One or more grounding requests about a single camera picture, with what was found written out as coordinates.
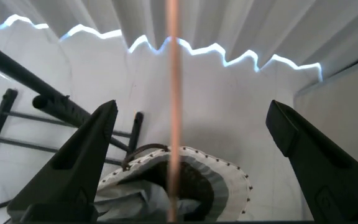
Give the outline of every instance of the tiled floor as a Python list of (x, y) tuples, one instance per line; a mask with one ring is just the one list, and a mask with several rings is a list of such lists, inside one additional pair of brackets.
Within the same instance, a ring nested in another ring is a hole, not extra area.
[[(117, 100), (115, 129), (129, 131), (135, 112), (143, 111), (139, 144), (169, 143), (166, 50), (155, 55), (143, 44), (129, 54), (120, 37), (100, 40), (81, 33), (59, 43), (47, 39), (44, 30), (20, 23), (0, 31), (0, 49), (89, 112)], [(318, 71), (271, 61), (255, 72), (251, 58), (225, 68), (216, 52), (192, 56), (183, 50), (182, 59), (183, 145), (236, 163), (250, 175), (254, 190), (242, 220), (301, 220), (300, 187), (265, 127), (265, 116), (272, 99), (292, 105), (298, 90), (317, 82)], [(15, 110), (46, 116), (31, 107), (35, 92), (1, 77), (0, 98), (9, 87), (19, 89)], [(58, 147), (72, 132), (14, 118), (2, 136)], [(50, 157), (0, 145), (0, 202), (14, 197)], [(124, 154), (111, 146), (108, 157)], [(102, 175), (112, 170), (106, 167)]]

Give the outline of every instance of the brown leather handle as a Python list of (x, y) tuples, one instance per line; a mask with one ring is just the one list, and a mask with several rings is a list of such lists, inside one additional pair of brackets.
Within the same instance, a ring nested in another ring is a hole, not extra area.
[(128, 163), (139, 153), (143, 152), (144, 150), (147, 149), (152, 149), (152, 148), (157, 148), (157, 149), (163, 149), (165, 152), (169, 152), (169, 148), (168, 146), (164, 145), (164, 144), (158, 144), (158, 143), (153, 143), (153, 144), (147, 144), (141, 147), (138, 147), (132, 154), (129, 154), (128, 156), (126, 156), (126, 158), (122, 161), (121, 167), (123, 171), (129, 170), (129, 166)]

